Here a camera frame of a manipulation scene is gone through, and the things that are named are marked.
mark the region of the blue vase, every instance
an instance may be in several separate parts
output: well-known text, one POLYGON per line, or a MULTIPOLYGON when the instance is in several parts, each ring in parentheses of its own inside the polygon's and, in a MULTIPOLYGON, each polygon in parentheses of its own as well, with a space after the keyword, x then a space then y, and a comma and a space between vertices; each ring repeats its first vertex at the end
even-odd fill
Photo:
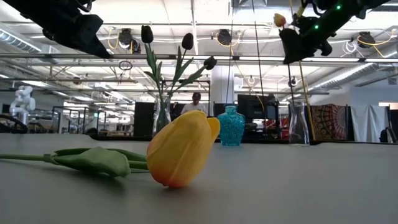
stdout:
POLYGON ((244 116, 236 112, 236 105, 225 106, 225 113, 218 115, 220 139, 223 146, 238 146, 244 131, 244 116))

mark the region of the man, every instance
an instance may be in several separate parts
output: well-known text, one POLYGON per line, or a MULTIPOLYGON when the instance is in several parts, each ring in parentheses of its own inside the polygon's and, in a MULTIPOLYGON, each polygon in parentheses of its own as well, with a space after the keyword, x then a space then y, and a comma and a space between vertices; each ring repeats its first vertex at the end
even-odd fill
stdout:
POLYGON ((184 114, 184 113, 186 113, 188 111, 191 111, 191 110, 199 110, 199 111, 203 111, 206 115, 208 115, 206 106, 199 103, 200 97, 201 97, 200 93, 194 93, 192 95, 192 101, 193 102, 185 105, 184 108, 181 111, 181 114, 184 114))

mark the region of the glass vase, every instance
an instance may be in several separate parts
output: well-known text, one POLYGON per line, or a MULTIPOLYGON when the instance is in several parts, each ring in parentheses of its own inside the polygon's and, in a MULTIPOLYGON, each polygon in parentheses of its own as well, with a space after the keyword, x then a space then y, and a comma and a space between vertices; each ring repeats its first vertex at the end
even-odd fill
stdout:
POLYGON ((155 115, 152 137, 155 137, 166 125, 172 122, 170 118, 170 97, 169 95, 155 96, 155 115))
POLYGON ((304 110, 304 100, 290 101, 289 144, 296 146, 310 145, 310 135, 308 133, 304 110))
POLYGON ((220 139, 223 146, 238 146, 244 131, 243 115, 236 112, 236 105, 225 106, 225 113, 218 115, 220 121, 220 139))

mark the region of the gray table surface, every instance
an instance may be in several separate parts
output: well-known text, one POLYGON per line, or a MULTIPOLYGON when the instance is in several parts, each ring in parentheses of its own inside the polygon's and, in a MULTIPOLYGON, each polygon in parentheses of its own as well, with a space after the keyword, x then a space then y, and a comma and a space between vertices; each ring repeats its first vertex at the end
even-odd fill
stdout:
MULTIPOLYGON (((148 142, 0 134, 0 153, 45 154, 148 142)), ((0 161, 0 223, 398 223, 398 148, 374 144, 215 144, 203 172, 170 190, 150 174, 108 179, 0 161)))

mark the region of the patterned tapestry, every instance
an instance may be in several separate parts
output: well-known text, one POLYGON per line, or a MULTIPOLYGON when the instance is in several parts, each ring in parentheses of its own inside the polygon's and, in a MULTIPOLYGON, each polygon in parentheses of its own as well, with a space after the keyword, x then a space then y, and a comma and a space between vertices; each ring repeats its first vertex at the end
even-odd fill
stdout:
POLYGON ((316 140, 346 139, 345 106, 311 106, 316 140))

